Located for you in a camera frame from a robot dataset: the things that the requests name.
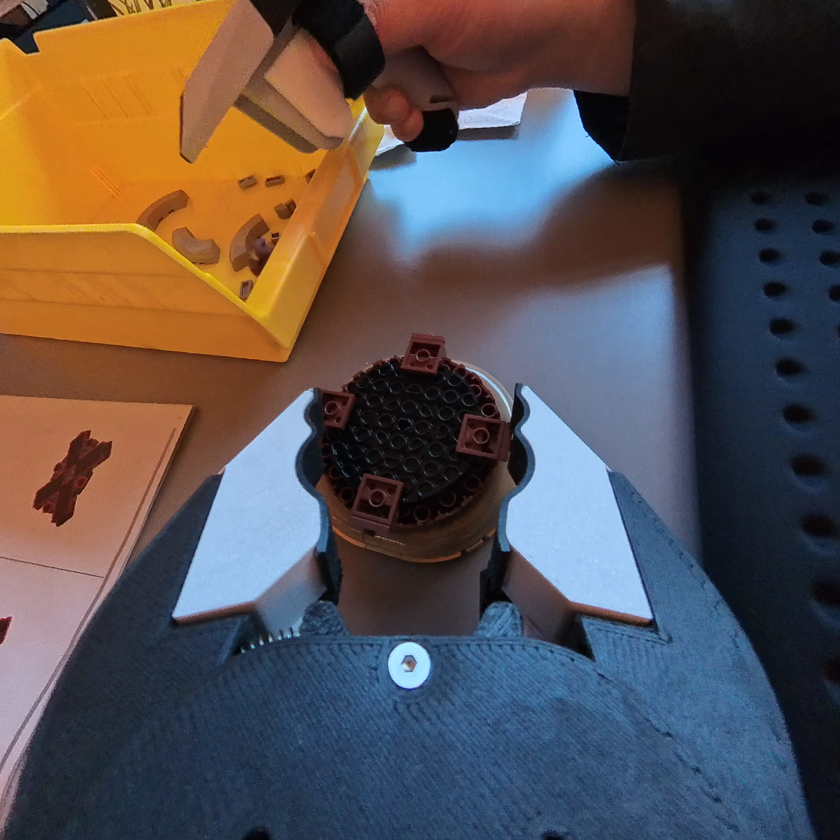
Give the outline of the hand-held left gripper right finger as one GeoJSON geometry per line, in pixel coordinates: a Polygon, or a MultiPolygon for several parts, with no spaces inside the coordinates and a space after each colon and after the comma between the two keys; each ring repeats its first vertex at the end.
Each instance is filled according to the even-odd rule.
{"type": "Polygon", "coordinates": [[[508,471],[481,610],[518,606],[532,633],[558,642],[576,615],[655,619],[612,473],[533,389],[518,384],[508,471]]]}

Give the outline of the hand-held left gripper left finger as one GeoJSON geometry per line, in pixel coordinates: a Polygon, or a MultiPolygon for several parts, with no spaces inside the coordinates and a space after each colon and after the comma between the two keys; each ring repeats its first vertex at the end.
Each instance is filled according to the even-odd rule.
{"type": "Polygon", "coordinates": [[[299,630],[311,603],[337,602],[342,566],[326,500],[324,398],[303,391],[225,468],[172,617],[254,614],[299,630]]]}

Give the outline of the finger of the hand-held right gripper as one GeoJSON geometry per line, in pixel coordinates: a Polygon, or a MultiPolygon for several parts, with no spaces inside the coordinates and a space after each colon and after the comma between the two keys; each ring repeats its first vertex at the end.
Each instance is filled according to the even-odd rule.
{"type": "Polygon", "coordinates": [[[182,156],[196,163],[269,53],[275,33],[253,1],[236,1],[182,95],[182,156]]]}
{"type": "Polygon", "coordinates": [[[316,48],[304,29],[285,29],[235,103],[302,152],[333,150],[353,128],[340,76],[316,48]]]}

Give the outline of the round toy brick model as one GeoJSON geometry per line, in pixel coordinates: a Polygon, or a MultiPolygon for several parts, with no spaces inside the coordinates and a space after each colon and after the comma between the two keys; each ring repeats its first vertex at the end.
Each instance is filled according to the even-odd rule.
{"type": "Polygon", "coordinates": [[[409,562],[458,558],[494,535],[508,473],[512,398],[449,356],[441,334],[324,391],[319,484],[344,540],[409,562]]]}

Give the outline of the yellow plastic bin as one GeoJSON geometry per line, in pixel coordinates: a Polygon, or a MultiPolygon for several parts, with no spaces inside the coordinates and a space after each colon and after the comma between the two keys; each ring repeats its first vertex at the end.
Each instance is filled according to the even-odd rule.
{"type": "Polygon", "coordinates": [[[179,155],[184,82],[231,1],[2,42],[2,331],[284,362],[384,134],[306,155],[238,111],[196,164],[179,155]],[[169,188],[315,170],[247,300],[138,223],[169,188]]]}

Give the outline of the person's right forearm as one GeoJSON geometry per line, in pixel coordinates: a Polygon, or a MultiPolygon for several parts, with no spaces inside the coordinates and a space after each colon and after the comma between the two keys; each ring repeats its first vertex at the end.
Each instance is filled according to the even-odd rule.
{"type": "Polygon", "coordinates": [[[626,97],[576,91],[616,160],[839,137],[838,1],[638,1],[626,97]]]}

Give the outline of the person's right hand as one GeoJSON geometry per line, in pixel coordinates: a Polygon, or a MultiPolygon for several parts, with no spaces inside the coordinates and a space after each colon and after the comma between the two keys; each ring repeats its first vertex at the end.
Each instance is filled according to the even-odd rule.
{"type": "Polygon", "coordinates": [[[388,57],[423,48],[457,102],[533,88],[627,94],[638,11],[652,1],[365,1],[388,57]]]}

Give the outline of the scattered loose toy bricks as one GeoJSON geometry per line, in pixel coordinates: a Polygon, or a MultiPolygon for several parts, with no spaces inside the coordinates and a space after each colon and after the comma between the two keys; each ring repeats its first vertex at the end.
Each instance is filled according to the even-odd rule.
{"type": "Polygon", "coordinates": [[[247,300],[315,170],[169,188],[138,217],[201,270],[215,272],[247,300]]]}

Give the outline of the open instruction booklet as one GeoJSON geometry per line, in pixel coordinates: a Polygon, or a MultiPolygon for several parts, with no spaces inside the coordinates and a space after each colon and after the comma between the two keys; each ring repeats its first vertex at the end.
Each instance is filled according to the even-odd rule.
{"type": "Polygon", "coordinates": [[[125,568],[192,412],[2,396],[2,787],[125,568]]]}

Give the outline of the black dotted mat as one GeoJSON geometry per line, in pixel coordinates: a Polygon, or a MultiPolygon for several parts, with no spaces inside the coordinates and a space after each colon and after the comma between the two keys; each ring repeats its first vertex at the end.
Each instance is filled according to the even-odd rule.
{"type": "Polygon", "coordinates": [[[839,837],[839,179],[686,194],[704,562],[839,837]]]}

